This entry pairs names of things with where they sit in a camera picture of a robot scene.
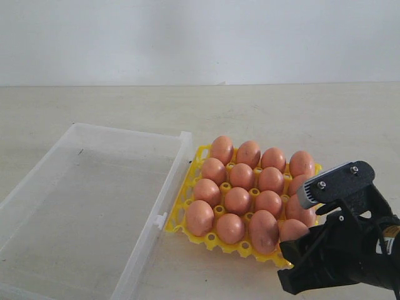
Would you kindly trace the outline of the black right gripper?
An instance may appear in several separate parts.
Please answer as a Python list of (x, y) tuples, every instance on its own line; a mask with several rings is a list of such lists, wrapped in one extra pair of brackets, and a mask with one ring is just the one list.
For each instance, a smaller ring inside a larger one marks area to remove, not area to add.
[(277, 272), (284, 291), (364, 283), (399, 295), (399, 218), (330, 214), (297, 240), (280, 243), (292, 268)]

